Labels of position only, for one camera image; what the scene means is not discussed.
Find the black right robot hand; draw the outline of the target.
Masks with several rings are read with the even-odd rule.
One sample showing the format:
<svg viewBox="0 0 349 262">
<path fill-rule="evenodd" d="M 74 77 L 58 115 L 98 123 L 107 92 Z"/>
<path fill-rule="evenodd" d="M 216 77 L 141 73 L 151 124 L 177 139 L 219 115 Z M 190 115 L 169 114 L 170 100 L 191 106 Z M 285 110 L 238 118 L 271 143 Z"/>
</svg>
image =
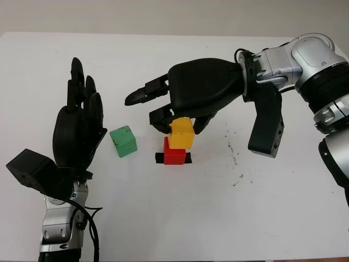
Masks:
<svg viewBox="0 0 349 262">
<path fill-rule="evenodd" d="M 174 120 L 193 118 L 194 132 L 200 134 L 220 109 L 243 92 L 243 73 L 238 63 L 201 58 L 174 65 L 168 73 L 129 94 L 124 104 L 146 103 L 168 94 L 170 103 L 149 113 L 150 125 L 168 134 Z"/>
</svg>

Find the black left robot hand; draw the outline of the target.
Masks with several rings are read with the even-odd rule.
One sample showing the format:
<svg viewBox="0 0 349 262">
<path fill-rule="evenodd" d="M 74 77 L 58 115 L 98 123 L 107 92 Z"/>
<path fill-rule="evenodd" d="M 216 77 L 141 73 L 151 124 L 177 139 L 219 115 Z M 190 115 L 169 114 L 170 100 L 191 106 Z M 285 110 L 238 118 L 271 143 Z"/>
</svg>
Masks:
<svg viewBox="0 0 349 262">
<path fill-rule="evenodd" d="M 86 170 L 107 133 L 103 103 L 94 79 L 84 76 L 81 61 L 74 57 L 68 80 L 67 104 L 57 116 L 53 139 L 56 165 Z"/>
</svg>

